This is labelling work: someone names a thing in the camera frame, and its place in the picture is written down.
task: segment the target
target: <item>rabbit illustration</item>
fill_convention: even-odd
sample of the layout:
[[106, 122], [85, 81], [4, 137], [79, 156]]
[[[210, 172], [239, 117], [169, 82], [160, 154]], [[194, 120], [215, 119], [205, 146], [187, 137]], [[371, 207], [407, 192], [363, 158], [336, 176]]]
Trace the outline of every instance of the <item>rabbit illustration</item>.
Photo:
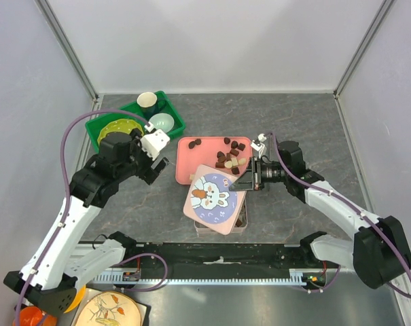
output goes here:
[[216, 206], [227, 207], [227, 199], [229, 196], [230, 194], [228, 192], [220, 192], [216, 184], [201, 177], [194, 184], [194, 188], [190, 194], [190, 200], [193, 209], [201, 206], [204, 209], [211, 210]]

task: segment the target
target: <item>green plastic crate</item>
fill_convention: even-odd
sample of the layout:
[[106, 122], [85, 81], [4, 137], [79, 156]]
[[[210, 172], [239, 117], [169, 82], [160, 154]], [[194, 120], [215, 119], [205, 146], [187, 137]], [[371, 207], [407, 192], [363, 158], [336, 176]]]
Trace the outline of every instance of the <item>green plastic crate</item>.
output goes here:
[[[159, 100], [164, 98], [167, 101], [167, 104], [164, 107], [164, 109], [161, 110], [161, 113], [170, 114], [175, 121], [173, 129], [169, 131], [167, 135], [171, 139], [180, 137], [183, 134], [184, 129], [185, 129], [184, 120], [181, 118], [181, 116], [179, 116], [177, 110], [173, 107], [172, 102], [168, 99], [167, 95], [162, 90], [159, 90], [158, 92], [156, 92], [156, 95]], [[137, 115], [140, 115], [141, 117], [143, 117], [143, 113], [140, 109], [140, 106], [137, 104], [137, 102], [124, 105], [123, 107], [120, 108], [120, 110], [131, 112], [131, 113], [136, 113]], [[108, 125], [110, 122], [118, 120], [118, 119], [133, 119], [137, 121], [142, 127], [144, 126], [144, 123], [142, 121], [136, 120], [133, 117], [130, 117], [129, 115], [118, 114], [118, 113], [104, 114], [92, 120], [87, 121], [86, 130], [88, 131], [90, 141], [92, 141], [92, 146], [94, 147], [95, 152], [98, 153], [99, 151], [98, 137], [99, 137], [99, 133], [101, 132], [101, 130], [104, 127], [106, 127], [106, 125]]]

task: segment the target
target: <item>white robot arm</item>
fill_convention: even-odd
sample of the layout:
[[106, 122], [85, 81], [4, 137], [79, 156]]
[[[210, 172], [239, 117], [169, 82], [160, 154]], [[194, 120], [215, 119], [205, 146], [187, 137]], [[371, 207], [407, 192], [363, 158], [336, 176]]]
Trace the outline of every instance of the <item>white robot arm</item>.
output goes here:
[[[25, 282], [30, 280], [25, 298], [48, 314], [60, 316], [86, 283], [124, 259], [126, 248], [131, 247], [133, 240], [116, 232], [96, 250], [68, 263], [84, 231], [108, 199], [118, 192], [123, 180], [136, 176], [152, 184], [167, 166], [168, 160], [162, 158], [152, 167], [170, 139], [161, 130], [154, 130], [152, 125], [148, 128], [153, 132], [145, 136], [135, 129], [129, 135], [110, 133], [101, 141], [99, 153], [71, 180], [71, 203], [66, 219], [61, 221], [65, 198], [56, 221], [34, 256], [20, 271], [7, 273], [4, 283], [8, 287], [20, 293]], [[55, 232], [58, 235], [46, 250]], [[34, 270], [40, 259], [38, 269]]]
[[[263, 142], [264, 134], [261, 134], [251, 146], [264, 151]], [[325, 232], [301, 239], [300, 244], [312, 263], [331, 261], [354, 269], [373, 289], [403, 274], [406, 271], [403, 264], [411, 269], [411, 252], [396, 218], [383, 219], [339, 194], [321, 175], [306, 168], [302, 150], [295, 141], [283, 141], [279, 146], [275, 142], [275, 145], [279, 161], [265, 160], [261, 153], [253, 156], [247, 170], [230, 186], [231, 191], [261, 190], [265, 183], [283, 183], [292, 196], [321, 211], [343, 229], [350, 240], [337, 239]], [[375, 232], [373, 225], [387, 241]], [[387, 242], [398, 250], [402, 261]]]

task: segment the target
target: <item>orange object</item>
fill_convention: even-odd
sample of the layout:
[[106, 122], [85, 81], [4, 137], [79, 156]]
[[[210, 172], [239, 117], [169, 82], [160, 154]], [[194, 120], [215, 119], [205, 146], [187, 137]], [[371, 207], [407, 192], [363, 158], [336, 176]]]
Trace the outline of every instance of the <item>orange object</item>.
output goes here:
[[64, 314], [74, 310], [77, 306], [82, 302], [84, 294], [86, 293], [86, 286], [83, 286], [80, 291], [77, 292], [75, 295], [74, 300], [72, 301], [71, 305], [65, 310]]
[[119, 299], [118, 299], [118, 297], [116, 296], [116, 295], [111, 295], [111, 298], [113, 299], [113, 301], [116, 303], [116, 304], [118, 304], [119, 303]]
[[[26, 307], [20, 312], [20, 325], [21, 326], [37, 326], [45, 314], [35, 306]], [[48, 316], [43, 322], [43, 326], [56, 326], [57, 318]]]

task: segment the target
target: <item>metal frame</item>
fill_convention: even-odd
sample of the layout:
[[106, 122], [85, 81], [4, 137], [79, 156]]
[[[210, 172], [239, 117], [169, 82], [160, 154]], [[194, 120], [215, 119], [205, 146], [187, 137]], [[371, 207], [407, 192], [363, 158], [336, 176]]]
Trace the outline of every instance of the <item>metal frame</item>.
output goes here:
[[[104, 99], [104, 95], [99, 96], [98, 99], [94, 101], [94, 104], [92, 106], [92, 112], [98, 111], [101, 109], [101, 104], [103, 103], [103, 99]], [[88, 119], [86, 119], [86, 121], [89, 121], [90, 119], [93, 119], [93, 118], [94, 118], [93, 116], [89, 117]], [[85, 131], [84, 136], [83, 136], [82, 145], [79, 149], [77, 162], [75, 164], [75, 171], [78, 171], [79, 169], [84, 167], [84, 164], [86, 163], [86, 160], [88, 159], [88, 153], [89, 153], [90, 146], [91, 146], [90, 138], [87, 132]]]
[[[56, 15], [54, 14], [50, 4], [48, 3], [48, 0], [35, 0], [36, 4], [41, 10], [41, 13], [45, 16], [48, 24], [50, 25], [50, 28], [52, 29], [53, 33], [55, 34], [60, 46], [65, 52], [65, 55], [71, 62], [73, 68], [79, 75], [79, 78], [81, 79], [86, 91], [90, 95], [90, 97], [94, 100], [94, 105], [92, 106], [92, 110], [96, 111], [101, 108], [101, 103], [103, 101], [103, 97], [99, 97], [99, 94], [97, 91], [94, 89], [92, 82], [90, 81], [89, 77], [87, 76], [86, 72], [84, 71], [84, 68], [79, 61], [77, 54], [73, 50], [73, 47], [69, 40], [67, 39], [67, 36], [65, 35], [65, 32], [63, 31], [60, 22], [58, 21]], [[349, 65], [347, 66], [343, 76], [341, 77], [340, 81], [338, 82], [338, 85], [336, 86], [334, 90], [334, 97], [336, 101], [336, 105], [338, 108], [338, 113], [340, 115], [340, 119], [342, 122], [342, 126], [344, 129], [344, 133], [347, 139], [347, 143], [349, 144], [349, 149], [351, 153], [351, 157], [353, 159], [353, 163], [356, 168], [357, 172], [357, 178], [359, 180], [359, 184], [361, 185], [361, 189], [363, 192], [363, 197], [365, 200], [365, 204], [367, 206], [367, 209], [369, 211], [373, 211], [374, 207], [371, 201], [371, 196], [370, 192], [368, 190], [367, 183], [365, 182], [365, 176], [363, 174], [363, 169], [361, 168], [361, 163], [360, 159], [357, 155], [357, 150], [355, 149], [355, 145], [351, 136], [351, 133], [349, 131], [349, 128], [346, 123], [345, 115], [342, 110], [342, 105], [340, 103], [340, 95], [342, 94], [343, 90], [345, 89], [346, 85], [348, 84], [351, 76], [355, 72], [356, 68], [358, 67], [361, 59], [363, 58], [363, 55], [366, 53], [368, 47], [370, 46], [372, 40], [374, 39], [377, 31], [379, 30], [382, 22], [386, 18], [387, 14], [389, 13], [390, 9], [392, 8], [392, 5], [395, 3], [395, 0], [384, 0], [382, 4], [380, 5], [378, 11], [376, 12], [376, 15], [371, 22], [367, 32], [365, 33], [363, 39], [361, 40], [361, 43], [359, 44], [356, 52], [354, 53]], [[88, 155], [88, 150], [90, 148], [90, 139], [85, 135], [81, 150], [77, 159], [77, 164], [76, 164], [76, 170], [79, 170], [83, 167], [84, 163], [86, 162], [86, 158]], [[83, 245], [79, 244], [75, 250], [75, 254], [78, 256], [81, 256], [83, 254], [83, 251], [88, 251], [90, 250], [88, 247], [90, 245]], [[395, 281], [396, 285], [400, 285], [404, 287], [405, 289], [409, 290], [409, 284], [407, 279], [404, 276], [401, 276]], [[398, 294], [396, 294], [397, 298], [397, 303], [399, 305], [399, 309], [401, 311], [401, 314], [403, 316], [404, 322], [406, 325], [411, 325], [411, 300], [406, 299]]]
[[381, 26], [383, 20], [387, 16], [389, 10], [391, 9], [394, 3], [395, 3], [395, 0], [384, 0], [382, 4], [380, 5], [380, 8], [376, 12], [376, 15], [373, 21], [368, 27], [367, 32], [363, 36], [361, 43], [359, 44], [355, 54], [353, 55], [349, 65], [347, 66], [346, 71], [344, 72], [344, 75], [342, 75], [341, 80], [338, 82], [338, 85], [336, 86], [336, 89], [334, 90], [335, 96], [340, 96], [340, 94], [346, 87], [347, 82], [349, 81], [350, 77], [353, 74], [353, 71], [355, 71], [355, 69], [357, 68], [363, 55], [367, 51], [368, 46], [371, 44], [375, 34], [379, 30], [379, 27]]
[[[375, 207], [371, 200], [372, 196], [370, 195], [368, 185], [365, 181], [366, 177], [361, 167], [361, 161], [357, 154], [357, 150], [355, 149], [355, 144], [353, 142], [352, 135], [350, 133], [349, 127], [346, 122], [344, 110], [342, 109], [342, 103], [340, 102], [340, 95], [342, 94], [343, 90], [348, 84], [353, 73], [356, 71], [357, 67], [359, 66], [361, 59], [363, 58], [364, 54], [367, 52], [369, 46], [371, 45], [374, 37], [377, 34], [377, 31], [381, 27], [387, 14], [391, 11], [391, 8], [394, 3], [395, 3], [395, 0], [384, 0], [382, 2], [373, 21], [368, 27], [368, 30], [365, 33], [361, 43], [359, 44], [355, 54], [353, 55], [349, 65], [347, 66], [343, 76], [341, 77], [341, 80], [338, 82], [338, 85], [336, 86], [336, 89], [334, 90], [334, 98], [335, 98], [336, 106], [338, 108], [338, 113], [340, 115], [340, 119], [342, 122], [342, 127], [344, 129], [347, 143], [349, 144], [351, 157], [353, 160], [353, 164], [355, 165], [355, 168], [356, 168], [356, 174], [357, 174], [359, 184], [361, 185], [363, 198], [365, 200], [367, 210], [369, 211], [375, 211]], [[393, 284], [399, 287], [400, 289], [402, 289], [403, 291], [407, 291], [407, 292], [411, 291], [410, 282], [408, 278], [404, 275], [395, 279], [393, 281]], [[405, 298], [402, 295], [398, 294], [397, 292], [394, 292], [394, 294], [395, 294], [395, 298], [397, 300], [399, 311], [401, 312], [401, 316], [403, 318], [404, 324], [411, 326], [411, 299]]]
[[58, 21], [56, 15], [54, 14], [51, 5], [48, 3], [48, 0], [35, 0], [35, 2], [41, 10], [41, 13], [45, 16], [48, 25], [50, 25], [60, 46], [62, 47], [63, 51], [65, 52], [65, 55], [69, 59], [69, 62], [72, 64], [73, 68], [77, 72], [89, 96], [95, 101], [98, 98], [98, 93], [92, 85], [92, 82], [90, 81], [88, 75], [84, 71], [84, 68], [80, 63], [77, 54], [74, 52], [71, 43], [69, 43], [69, 40], [65, 32], [63, 31], [63, 28], [60, 25], [60, 22]]

